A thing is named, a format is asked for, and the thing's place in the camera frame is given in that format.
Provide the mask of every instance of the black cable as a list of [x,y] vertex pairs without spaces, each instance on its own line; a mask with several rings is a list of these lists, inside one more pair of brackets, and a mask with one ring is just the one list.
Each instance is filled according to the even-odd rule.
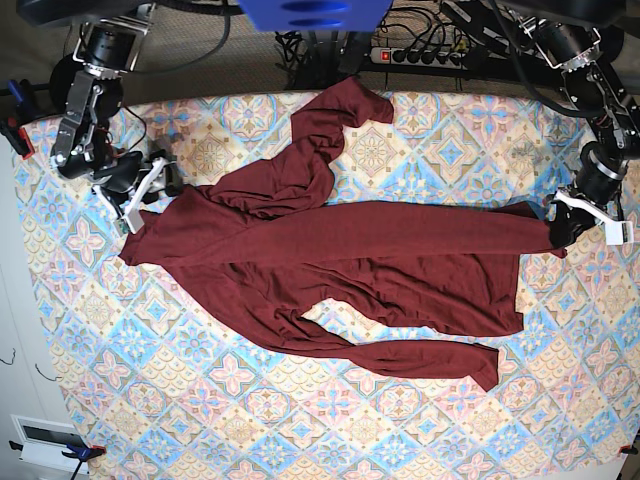
[[493,13],[500,24],[500,28],[504,31],[505,37],[509,43],[509,55],[511,56],[511,61],[513,62],[513,66],[518,74],[518,78],[520,78],[520,82],[527,89],[529,94],[538,102],[543,104],[545,107],[550,108],[551,110],[555,110],[556,112],[565,115],[567,117],[572,118],[593,118],[599,117],[603,113],[605,113],[603,108],[599,108],[596,110],[574,110],[570,108],[563,107],[559,103],[551,100],[549,97],[541,94],[529,81],[527,78],[527,74],[522,68],[522,64],[520,63],[520,57],[518,56],[518,48],[517,42],[513,38],[513,35],[509,31],[507,25],[504,22],[504,17],[500,14],[500,10],[498,9],[498,5],[495,0],[487,0],[493,9]]
[[14,348],[13,349],[13,357],[11,357],[11,363],[9,363],[6,360],[3,360],[1,358],[0,358],[0,362],[4,363],[5,365],[11,366],[11,365],[13,365],[13,362],[15,361],[15,359],[16,359],[16,349]]
[[498,20],[498,23],[500,24],[500,28],[504,32],[504,35],[509,41],[509,43],[512,44],[513,48],[515,48],[518,52],[522,52],[522,48],[520,47],[518,40],[513,35],[513,32],[511,32],[511,30],[509,29],[507,23],[504,21],[504,17],[500,13],[500,9],[498,8],[498,4],[496,3],[496,0],[487,0],[487,1],[489,2],[489,5],[493,9],[493,13],[496,16],[496,20]]
[[[224,16],[224,30],[222,32],[222,37],[220,38],[220,40],[218,41],[218,43],[216,44],[215,47],[213,47],[211,50],[209,50],[208,52],[206,52],[204,55],[199,56],[198,58],[195,58],[187,63],[183,63],[180,65],[176,65],[175,67],[169,67],[169,68],[164,68],[164,69],[160,69],[160,70],[131,70],[130,72],[127,73],[132,73],[135,75],[165,75],[165,74],[169,74],[169,73],[176,73],[176,72],[180,72],[182,70],[191,68],[192,66],[206,60],[207,58],[211,57],[212,55],[216,54],[218,51],[220,51],[220,49],[222,49],[222,47],[224,47],[224,45],[227,43],[227,40],[229,39],[229,34],[231,33],[231,18],[229,15],[225,15]],[[98,57],[97,55],[95,55],[93,52],[91,52],[87,46],[87,42],[86,42],[86,37],[85,37],[85,33],[84,33],[84,26],[81,25],[80,26],[80,45],[82,46],[82,49],[84,50],[85,54],[88,54],[89,56],[91,56],[94,60],[101,62],[101,63],[106,63],[104,60],[102,60],[100,57]]]
[[135,75],[165,75],[165,74],[168,74],[168,73],[176,73],[176,72],[180,72],[182,70],[185,70],[187,68],[191,68],[194,65],[196,65],[197,63],[200,63],[200,62],[206,60],[207,58],[211,57],[212,55],[214,55],[218,51],[220,51],[220,49],[222,47],[224,47],[225,43],[227,43],[227,40],[229,39],[229,33],[230,32],[231,32],[231,17],[226,15],[224,17],[224,30],[222,32],[222,37],[220,38],[220,40],[218,41],[216,46],[213,47],[211,50],[209,50],[204,55],[201,55],[200,57],[195,58],[195,59],[191,60],[190,62],[183,63],[181,65],[176,65],[175,67],[169,67],[169,68],[165,68],[165,69],[162,69],[162,70],[132,70],[129,73],[133,73]]
[[616,196],[614,197],[616,204],[616,210],[618,213],[618,221],[624,222],[624,210],[622,209],[622,189],[618,189]]
[[58,380],[62,380],[62,377],[60,375],[56,375],[56,378],[47,377],[44,373],[40,371],[40,368],[38,367],[37,363],[35,364],[35,366],[36,366],[37,372],[46,380],[49,380],[50,382],[57,382]]
[[520,63],[520,58],[518,57],[518,53],[516,52],[514,46],[509,42],[509,53],[511,55],[511,60],[513,61],[513,66],[516,69],[516,73],[520,78],[520,82],[527,89],[529,94],[538,102],[543,104],[545,107],[549,107],[551,110],[555,110],[556,112],[565,115],[567,117],[572,118],[593,118],[599,117],[603,113],[605,113],[604,108],[599,108],[597,110],[573,110],[570,108],[563,107],[557,102],[554,102],[549,97],[542,95],[533,84],[527,78],[524,69],[522,68],[522,64]]
[[127,153],[129,153],[131,150],[133,150],[134,148],[136,148],[140,142],[142,142],[142,140],[145,139],[145,137],[147,136],[147,122],[145,121],[144,118],[142,118],[140,115],[138,115],[136,112],[134,112],[133,110],[131,110],[129,107],[127,107],[126,105],[123,107],[127,112],[129,112],[131,115],[133,115],[134,117],[136,117],[138,120],[140,120],[140,122],[142,123],[142,125],[144,126],[144,132],[142,133],[142,136],[136,140],[136,143],[134,143],[133,145],[131,145],[126,152],[122,153],[119,155],[119,157],[121,157],[122,155],[126,155]]
[[72,33],[73,25],[69,26],[69,31],[67,32],[67,36],[64,39],[64,44],[62,45],[62,58],[67,56],[67,47],[69,46],[69,40],[71,40]]
[[406,25],[403,25],[402,23],[390,23],[388,25],[385,25],[385,28],[396,28],[396,27],[403,28],[407,32],[409,32],[411,34],[411,36],[415,39],[414,42],[419,39],[422,43],[424,43],[424,40],[422,40],[420,37],[422,35],[425,35],[425,34],[429,33],[429,30],[425,30],[421,34],[416,34],[413,30],[411,30]]
[[431,26],[433,25],[433,17],[431,17],[431,11],[427,10],[426,8],[420,8],[420,7],[394,7],[394,8],[390,8],[389,12],[410,12],[410,13],[418,13],[420,15],[422,15],[423,17],[425,17],[428,21],[428,27],[427,30],[431,28]]
[[244,11],[237,5],[207,5],[202,3],[193,3],[184,0],[156,0],[163,7],[180,10],[182,12],[198,13],[200,15],[217,15],[232,17],[235,15],[244,15]]

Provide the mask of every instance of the wire bundle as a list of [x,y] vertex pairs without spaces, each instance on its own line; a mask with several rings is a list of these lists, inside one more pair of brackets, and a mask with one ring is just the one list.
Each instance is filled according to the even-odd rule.
[[280,54],[282,63],[276,63],[276,67],[287,74],[285,90],[293,87],[297,69],[305,64],[308,52],[300,32],[275,32],[277,45],[275,49]]
[[[427,51],[433,52],[435,55],[447,48],[449,51],[446,58],[448,59],[453,53],[459,50],[466,51],[477,43],[472,40],[466,32],[460,30],[457,26],[448,21],[448,19],[442,14],[442,0],[432,0],[430,3],[434,8],[413,5],[391,7],[378,26],[377,34],[375,35],[375,38],[378,41],[378,46],[382,46],[382,40],[386,42],[385,46],[391,46],[389,45],[389,40],[400,40],[389,35],[380,35],[380,33],[387,34],[394,28],[406,31],[409,33],[410,37],[413,38],[412,42],[403,50],[405,55],[418,47],[418,55],[422,55]],[[419,20],[420,22],[424,21],[424,29],[419,32],[415,32],[409,25],[405,25],[404,23],[389,23],[389,18],[397,18],[398,14],[411,15],[413,24],[416,23],[416,20]]]

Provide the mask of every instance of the robotic arm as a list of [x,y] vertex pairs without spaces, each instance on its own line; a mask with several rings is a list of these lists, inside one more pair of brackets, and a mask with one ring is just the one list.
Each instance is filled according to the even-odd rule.
[[[158,1],[181,9],[185,5],[223,8],[184,0]],[[160,191],[177,195],[182,188],[177,168],[164,152],[143,159],[141,152],[117,153],[107,142],[109,119],[122,104],[121,75],[134,69],[140,44],[149,31],[154,4],[143,2],[18,0],[18,12],[37,25],[68,24],[71,18],[88,22],[73,54],[77,73],[51,161],[65,178],[87,177],[122,230],[132,233],[142,226],[141,202],[157,200]],[[552,198],[556,210],[550,223],[552,243],[570,245],[596,223],[604,224],[609,244],[633,242],[633,225],[624,221],[620,195],[629,162],[640,158],[640,111],[601,55],[597,29],[624,14],[625,0],[503,0],[509,5],[510,20],[495,0],[488,2],[509,39],[510,56],[522,84],[534,98],[561,114],[586,118],[597,138],[583,148],[582,168],[573,182]],[[548,68],[562,72],[565,93],[574,109],[535,90],[519,63],[518,54],[525,49],[527,53],[533,50]],[[615,219],[607,212],[612,201],[617,206]]]
[[[596,223],[604,224],[608,244],[633,242],[633,225],[624,221],[620,196],[629,162],[640,158],[638,106],[601,55],[596,28],[513,14],[549,68],[559,69],[564,76],[565,93],[575,110],[560,109],[560,113],[587,118],[597,138],[583,147],[582,168],[573,183],[560,188],[552,199],[556,207],[550,224],[553,244],[570,245]],[[513,46],[511,50],[518,70]],[[617,207],[615,219],[607,213],[612,201]]]
[[183,186],[164,151],[145,159],[139,151],[117,152],[108,142],[109,119],[122,106],[121,76],[135,67],[153,9],[153,4],[138,5],[81,28],[73,53],[77,71],[51,151],[52,166],[61,176],[83,176],[92,183],[122,233],[142,228],[141,203],[153,203],[160,192],[178,195]]

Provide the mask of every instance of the metal bracket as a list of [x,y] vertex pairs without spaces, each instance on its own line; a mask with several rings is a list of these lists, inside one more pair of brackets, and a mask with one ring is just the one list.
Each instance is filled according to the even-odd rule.
[[607,245],[624,245],[634,243],[633,223],[630,221],[618,222],[592,203],[581,198],[572,197],[567,189],[559,189],[554,198],[571,208],[579,208],[592,215],[604,224]]

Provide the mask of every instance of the white wall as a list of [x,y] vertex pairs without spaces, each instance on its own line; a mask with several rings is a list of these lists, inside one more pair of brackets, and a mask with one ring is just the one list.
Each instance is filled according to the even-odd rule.
[[22,242],[14,190],[11,148],[0,136],[0,479],[68,479],[69,473],[23,464],[9,440],[20,442],[10,414],[71,423],[57,384],[42,378],[55,376],[36,309],[27,258]]

